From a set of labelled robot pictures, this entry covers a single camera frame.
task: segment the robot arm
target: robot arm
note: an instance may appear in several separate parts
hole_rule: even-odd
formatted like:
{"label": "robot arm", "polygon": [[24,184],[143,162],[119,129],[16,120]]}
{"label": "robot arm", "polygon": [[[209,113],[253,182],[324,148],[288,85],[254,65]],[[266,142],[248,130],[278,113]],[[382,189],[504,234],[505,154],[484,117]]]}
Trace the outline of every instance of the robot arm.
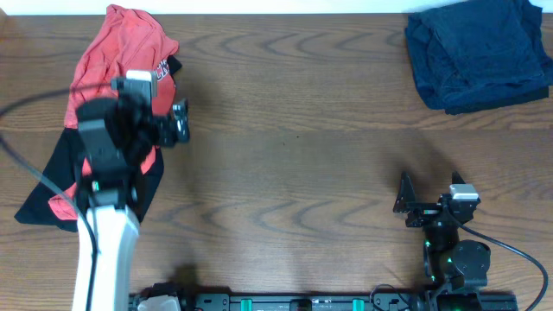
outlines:
{"label": "robot arm", "polygon": [[186,100],[173,105],[167,116],[153,116],[154,74],[129,71],[126,78],[114,79],[111,87],[119,92],[118,98],[96,98],[77,110],[83,157],[92,174],[77,178],[75,199],[86,219],[77,220],[79,265],[73,311],[128,308],[130,266],[140,234],[140,164],[154,145],[172,147],[189,140]]}

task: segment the wood grain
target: wood grain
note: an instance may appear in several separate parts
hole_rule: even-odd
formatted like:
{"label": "wood grain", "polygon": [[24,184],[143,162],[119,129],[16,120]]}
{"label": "wood grain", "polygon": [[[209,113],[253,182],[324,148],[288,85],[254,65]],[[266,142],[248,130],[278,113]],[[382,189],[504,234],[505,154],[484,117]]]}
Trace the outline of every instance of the wood grain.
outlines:
{"label": "wood grain", "polygon": [[[237,292],[418,284],[422,234],[391,213],[403,169],[427,200],[460,170],[483,200],[471,226],[552,270],[551,99],[457,117],[427,109],[413,86],[401,15],[157,19],[181,44],[177,96],[190,98],[193,138],[163,151],[133,290],[170,278]],[[1,104],[67,87],[101,22],[10,18]],[[543,43],[553,54],[553,16],[544,16]],[[66,104],[53,98],[15,111],[0,130],[42,168]],[[0,156],[0,309],[69,309],[77,237],[13,220],[35,181]],[[512,290],[525,308],[539,271],[492,251],[488,288]],[[538,309],[552,308],[548,295]]]}

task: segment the green connector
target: green connector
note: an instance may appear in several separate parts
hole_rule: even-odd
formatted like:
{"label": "green connector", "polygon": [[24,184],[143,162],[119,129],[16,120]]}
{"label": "green connector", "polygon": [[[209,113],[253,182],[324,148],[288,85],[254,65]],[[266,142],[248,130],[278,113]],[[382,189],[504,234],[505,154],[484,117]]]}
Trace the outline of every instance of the green connector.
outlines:
{"label": "green connector", "polygon": [[353,299],[353,311],[365,311],[365,301],[362,299]]}
{"label": "green connector", "polygon": [[251,311],[252,305],[251,299],[243,299],[240,301],[240,311]]}

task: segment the dark blue towel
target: dark blue towel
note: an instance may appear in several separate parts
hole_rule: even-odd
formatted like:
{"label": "dark blue towel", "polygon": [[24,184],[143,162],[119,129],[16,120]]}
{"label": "dark blue towel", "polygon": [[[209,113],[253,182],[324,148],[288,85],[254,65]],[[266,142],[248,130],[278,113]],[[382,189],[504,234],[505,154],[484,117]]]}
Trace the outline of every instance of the dark blue towel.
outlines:
{"label": "dark blue towel", "polygon": [[541,23],[542,9],[528,0],[472,0],[411,15],[405,34],[424,103],[456,114],[547,97],[553,61]]}

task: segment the black cable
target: black cable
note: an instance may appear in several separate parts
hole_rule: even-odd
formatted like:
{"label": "black cable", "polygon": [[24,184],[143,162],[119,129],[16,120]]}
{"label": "black cable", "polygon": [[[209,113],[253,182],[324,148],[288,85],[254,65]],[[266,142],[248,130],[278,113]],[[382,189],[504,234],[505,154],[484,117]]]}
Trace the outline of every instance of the black cable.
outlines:
{"label": "black cable", "polygon": [[[0,110],[0,119],[4,117],[4,115],[8,114],[9,112],[21,108],[25,105],[36,103],[39,100],[43,100],[46,98],[53,98],[60,95],[68,94],[71,92],[77,92],[77,91],[84,91],[91,88],[98,88],[103,86],[109,86],[109,83],[102,83],[102,84],[96,84],[96,85],[89,85],[89,86],[81,86],[76,88],[69,88],[69,89],[61,89],[51,92],[45,92],[42,94],[29,96],[27,98],[23,98],[20,100],[17,100],[14,103],[11,103]],[[96,262],[98,259],[98,243],[96,241],[96,238],[94,237],[94,232],[92,231],[92,228],[90,227],[90,224],[88,223],[88,220],[86,220],[85,215],[80,211],[80,209],[75,205],[73,200],[71,200],[64,192],[61,190],[54,182],[49,180],[46,176],[44,176],[41,171],[37,168],[35,168],[32,164],[29,163],[22,155],[17,153],[11,146],[3,139],[2,131],[0,131],[0,145],[2,145],[2,149],[6,151],[8,156],[10,156],[17,164],[19,164],[21,167],[27,169],[33,177],[35,177],[39,182],[41,182],[44,186],[46,186],[48,189],[50,189],[53,193],[58,194],[61,196],[69,205],[73,207],[73,210],[77,214],[79,218],[83,220],[83,223],[85,224],[86,231],[88,232],[88,235],[90,236],[91,244],[92,244],[92,267],[90,270],[90,281],[88,283],[88,293],[86,296],[86,311],[89,311],[92,305],[92,288],[94,286],[94,274],[96,271]]]}
{"label": "black cable", "polygon": [[539,291],[539,294],[537,294],[537,297],[536,299],[534,300],[534,302],[526,309],[526,311],[530,311],[530,310],[533,310],[537,304],[542,300],[542,298],[545,296],[545,292],[547,291],[547,287],[549,285],[549,276],[547,275],[547,270],[545,270],[545,268],[542,266],[541,263],[539,263],[536,258],[526,254],[525,252],[521,251],[521,250],[518,250],[508,244],[505,244],[501,241],[498,241],[496,240],[495,238],[490,238],[488,237],[487,235],[484,235],[480,232],[476,232],[474,231],[473,229],[463,225],[459,220],[457,220],[457,218],[449,211],[449,207],[448,208],[444,208],[443,211],[451,218],[451,220],[455,223],[455,225],[457,225],[458,227],[460,227],[462,230],[478,237],[478,238],[481,238],[481,239],[484,239],[488,242],[491,242],[491,243],[494,243],[496,245],[499,245],[509,251],[512,251],[513,253],[517,254],[517,255],[520,255],[522,258],[530,261],[531,263],[534,263],[539,269],[540,271],[542,272],[542,275],[543,275],[543,285],[542,285],[542,289]]}
{"label": "black cable", "polygon": [[379,284],[379,285],[377,285],[377,287],[375,287],[375,288],[371,291],[371,293],[369,294],[369,302],[372,303],[372,305],[373,305],[378,311],[384,311],[384,310],[383,310],[382,308],[379,308],[379,307],[374,303],[374,301],[372,301],[372,295],[374,295],[374,294],[376,293],[376,291],[377,291],[378,289],[380,289],[381,287],[383,287],[383,286],[387,286],[387,287],[393,289],[393,290],[396,292],[396,294],[397,294],[397,296],[399,297],[399,299],[401,299],[401,300],[407,305],[407,308],[399,309],[398,311],[404,311],[404,310],[407,310],[407,309],[410,308],[409,302],[399,293],[399,291],[398,291],[395,287],[391,286],[390,284]]}

